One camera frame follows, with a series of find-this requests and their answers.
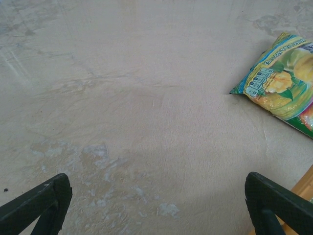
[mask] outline concrete floor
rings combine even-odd
[[[228,92],[305,0],[2,0],[0,204],[57,173],[60,234],[243,235],[244,182],[291,188],[312,140]]]

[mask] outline plastic bag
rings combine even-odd
[[[313,43],[282,33],[230,92],[313,138]]]

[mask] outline green leaf illustration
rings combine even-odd
[[[239,94],[239,88],[238,88],[238,86],[234,87],[229,93],[230,93],[230,94]]]
[[[289,72],[289,74],[291,75],[291,80],[295,85],[299,85],[300,84],[300,80],[298,78],[296,78],[293,74],[293,72]]]
[[[271,67],[275,72],[282,72],[284,70],[284,64],[281,61],[276,61]]]
[[[284,92],[278,93],[280,96],[284,97],[284,98],[288,98],[293,100],[293,96],[290,90],[285,90]]]
[[[258,95],[265,95],[265,91],[263,88],[258,91]]]

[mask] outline yellow fruit illustration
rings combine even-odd
[[[284,69],[287,71],[293,71],[294,66],[298,60],[311,53],[308,50],[302,48],[294,48],[287,51],[283,56],[278,57],[278,60],[283,63]]]
[[[292,92],[293,100],[282,97],[278,93],[267,93],[264,96],[251,98],[251,100],[282,120],[288,120],[302,112],[301,109],[310,102],[313,96],[313,87],[308,87],[307,84],[303,83],[299,86],[292,86],[290,91]]]
[[[292,85],[291,75],[285,71],[281,73],[275,73],[273,80],[269,86],[265,89],[269,93],[282,93]]]
[[[299,59],[293,68],[293,73],[299,80],[313,84],[313,54]]]

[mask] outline snack bag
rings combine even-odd
[[[230,92],[313,138],[313,43],[282,33]]]

